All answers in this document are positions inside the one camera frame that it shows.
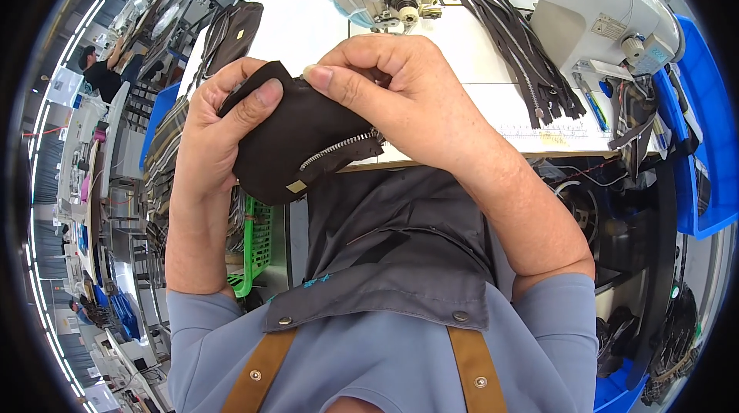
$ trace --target white table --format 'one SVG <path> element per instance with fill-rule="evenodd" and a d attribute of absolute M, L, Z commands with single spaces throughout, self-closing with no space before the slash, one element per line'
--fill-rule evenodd
<path fill-rule="evenodd" d="M 292 76 L 320 60 L 330 49 L 347 38 L 346 18 L 338 14 L 328 0 L 253 0 L 264 4 L 264 13 L 256 33 L 250 57 L 280 60 Z M 350 34 L 369 32 L 354 25 Z M 207 28 L 202 30 L 190 55 L 180 84 L 184 94 L 192 81 L 204 49 Z M 515 76 L 495 48 L 490 35 L 475 17 L 461 6 L 446 7 L 439 20 L 421 20 L 412 32 L 424 35 L 441 49 L 457 78 L 485 119 L 513 147 L 526 157 L 612 157 L 608 142 L 613 132 L 601 132 L 594 113 L 579 89 L 574 92 L 587 113 L 578 120 L 557 118 L 543 129 L 531 129 L 528 110 L 516 84 Z M 610 100 L 595 91 L 596 100 L 614 127 Z M 650 151 L 657 151 L 652 135 Z M 378 157 L 352 163 L 347 170 L 389 168 L 414 164 L 389 143 Z"/>

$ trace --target beige tag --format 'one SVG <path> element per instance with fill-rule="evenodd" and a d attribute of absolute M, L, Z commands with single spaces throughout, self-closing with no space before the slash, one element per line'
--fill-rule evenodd
<path fill-rule="evenodd" d="M 298 192 L 300 192 L 301 190 L 303 190 L 306 187 L 307 186 L 303 183 L 303 181 L 301 181 L 300 179 L 298 179 L 298 180 L 296 180 L 295 182 L 293 182 L 292 184 L 290 184 L 289 186 L 287 186 L 285 188 L 287 188 L 289 191 L 293 192 L 294 194 L 297 194 Z"/>
<path fill-rule="evenodd" d="M 539 134 L 539 138 L 542 140 L 542 144 L 548 147 L 569 147 L 570 143 L 565 139 L 565 136 L 549 131 L 542 131 Z"/>

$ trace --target face mask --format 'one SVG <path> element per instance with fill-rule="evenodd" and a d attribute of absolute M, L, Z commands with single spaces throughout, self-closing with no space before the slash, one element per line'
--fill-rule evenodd
<path fill-rule="evenodd" d="M 333 6 L 336 8 L 338 13 L 341 14 L 342 17 L 351 20 L 351 22 L 358 27 L 374 28 L 375 24 L 370 18 L 370 14 L 365 7 L 358 7 L 351 13 L 348 13 L 343 7 L 339 5 L 338 2 L 336 2 L 336 0 L 329 0 L 329 2 L 333 3 Z"/>

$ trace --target blue plastic bin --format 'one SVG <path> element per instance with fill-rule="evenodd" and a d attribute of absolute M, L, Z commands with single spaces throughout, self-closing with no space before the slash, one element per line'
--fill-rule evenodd
<path fill-rule="evenodd" d="M 631 360 L 624 359 L 624 364 L 608 378 L 596 378 L 596 401 L 594 413 L 628 413 L 642 394 L 649 375 L 644 375 L 633 390 L 626 389 L 626 377 L 631 370 Z"/>
<path fill-rule="evenodd" d="M 704 141 L 696 157 L 709 172 L 711 198 L 702 216 L 697 214 L 696 167 L 693 156 L 675 161 L 675 189 L 678 202 L 678 231 L 697 239 L 732 224 L 739 218 L 739 142 L 734 127 L 734 112 L 726 94 L 716 62 L 696 25 L 681 15 L 678 21 L 685 33 L 685 55 L 678 62 L 680 83 L 703 131 Z M 680 110 L 667 75 L 655 76 L 660 96 L 671 102 L 667 107 Z M 687 125 L 679 117 L 660 114 L 680 140 L 687 139 Z"/>
<path fill-rule="evenodd" d="M 149 147 L 152 145 L 154 139 L 154 133 L 157 131 L 157 126 L 164 118 L 164 115 L 174 106 L 174 102 L 177 101 L 177 93 L 180 91 L 180 83 L 172 84 L 171 86 L 162 89 L 157 94 L 157 98 L 154 99 L 154 106 L 152 107 L 152 115 L 149 117 L 149 126 L 146 128 L 146 135 L 143 137 L 143 146 L 141 147 L 141 158 L 139 159 L 139 168 L 143 170 L 143 160 L 146 159 L 146 153 L 149 152 Z"/>

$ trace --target worker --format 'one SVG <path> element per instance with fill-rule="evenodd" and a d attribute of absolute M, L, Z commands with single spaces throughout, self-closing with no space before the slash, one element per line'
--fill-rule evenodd
<path fill-rule="evenodd" d="M 127 52 L 125 55 L 126 58 L 131 57 L 131 55 L 133 55 L 133 57 L 120 75 L 115 72 L 115 67 L 120 61 L 120 51 L 123 45 L 124 39 L 117 39 L 112 52 L 105 60 L 97 61 L 95 46 L 87 46 L 83 48 L 79 58 L 79 67 L 82 69 L 85 81 L 92 86 L 93 91 L 97 89 L 100 92 L 100 98 L 103 99 L 103 102 L 106 104 L 110 104 L 113 101 L 113 97 L 115 97 L 118 89 L 120 89 L 121 84 L 126 81 L 128 81 L 131 86 L 136 84 L 139 71 L 143 66 L 144 56 L 142 54 L 133 55 L 131 52 Z M 142 79 L 152 79 L 162 68 L 164 68 L 164 64 L 158 60 L 154 65 L 152 65 Z"/>
<path fill-rule="evenodd" d="M 87 316 L 87 309 L 85 309 L 82 304 L 78 303 L 74 299 L 69 299 L 69 308 L 77 314 L 77 319 L 79 320 L 79 322 L 85 325 L 94 325 L 94 323 L 92 323 L 92 320 L 90 320 Z"/>
<path fill-rule="evenodd" d="M 593 411 L 587 241 L 424 37 L 355 36 L 305 69 L 425 166 L 311 191 L 304 283 L 242 314 L 223 255 L 231 168 L 282 85 L 217 109 L 263 64 L 237 60 L 201 85 L 182 132 L 166 248 L 174 408 Z M 493 285 L 488 228 L 517 274 L 512 303 Z"/>

